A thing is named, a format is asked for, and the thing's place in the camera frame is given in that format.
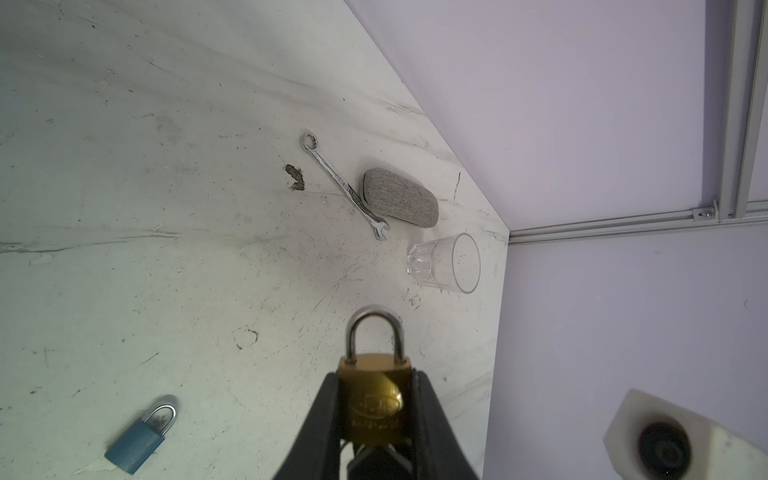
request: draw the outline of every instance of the padlock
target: padlock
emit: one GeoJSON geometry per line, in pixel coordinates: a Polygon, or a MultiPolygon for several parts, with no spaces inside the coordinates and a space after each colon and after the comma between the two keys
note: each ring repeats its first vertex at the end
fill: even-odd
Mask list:
{"type": "Polygon", "coordinates": [[[390,309],[364,306],[346,326],[346,355],[339,361],[341,438],[363,445],[404,442],[410,436],[411,361],[404,354],[402,324],[390,309]],[[355,331],[369,316],[392,326],[393,354],[355,352],[355,331]]]}
{"type": "Polygon", "coordinates": [[[121,470],[133,475],[165,440],[165,432],[176,422],[176,416],[177,408],[175,405],[168,402],[156,404],[112,444],[104,453],[104,457],[121,470]],[[170,409],[170,418],[158,430],[157,427],[147,424],[147,422],[162,409],[170,409]]]}

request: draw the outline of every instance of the glass cup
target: glass cup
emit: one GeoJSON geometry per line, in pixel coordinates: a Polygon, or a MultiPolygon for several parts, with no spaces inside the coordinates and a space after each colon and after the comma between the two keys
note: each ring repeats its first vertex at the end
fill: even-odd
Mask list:
{"type": "Polygon", "coordinates": [[[417,243],[407,262],[408,275],[421,285],[472,293],[480,281],[480,251],[468,233],[417,243]]]}

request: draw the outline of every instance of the blue padlock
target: blue padlock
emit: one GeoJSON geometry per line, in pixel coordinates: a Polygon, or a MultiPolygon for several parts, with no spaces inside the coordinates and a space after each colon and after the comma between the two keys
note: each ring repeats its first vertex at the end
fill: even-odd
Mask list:
{"type": "Polygon", "coordinates": [[[125,431],[120,438],[104,453],[110,462],[119,469],[133,475],[152,455],[152,452],[165,440],[165,432],[176,422],[177,408],[168,402],[158,403],[125,431]],[[147,424],[152,415],[162,409],[170,409],[170,418],[160,430],[147,424]]]}

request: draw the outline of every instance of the black lens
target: black lens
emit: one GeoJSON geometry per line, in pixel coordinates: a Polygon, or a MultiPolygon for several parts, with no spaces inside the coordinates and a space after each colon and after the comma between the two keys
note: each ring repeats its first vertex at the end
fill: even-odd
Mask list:
{"type": "Polygon", "coordinates": [[[690,466],[690,443],[685,432],[669,423],[645,427],[637,441],[640,460],[654,478],[677,480],[690,466]]]}

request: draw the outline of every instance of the silver wrench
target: silver wrench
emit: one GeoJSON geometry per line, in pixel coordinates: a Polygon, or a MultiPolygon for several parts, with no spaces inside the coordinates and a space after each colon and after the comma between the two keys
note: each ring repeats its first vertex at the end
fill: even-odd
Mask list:
{"type": "Polygon", "coordinates": [[[384,237],[384,230],[389,230],[389,224],[386,223],[386,220],[377,217],[375,213],[373,213],[371,210],[368,210],[368,207],[366,207],[366,205],[362,202],[357,192],[355,192],[352,187],[349,186],[339,171],[333,166],[333,164],[328,161],[326,156],[323,155],[323,151],[320,150],[320,145],[317,143],[317,137],[315,137],[312,132],[307,132],[302,137],[301,144],[304,147],[304,150],[310,152],[312,156],[315,157],[315,160],[317,160],[317,163],[326,169],[331,178],[339,184],[339,187],[341,187],[342,190],[344,190],[344,193],[346,194],[347,198],[349,198],[349,201],[355,204],[362,215],[371,223],[371,227],[373,227],[373,234],[376,236],[376,239],[386,240],[386,237],[384,237]]]}

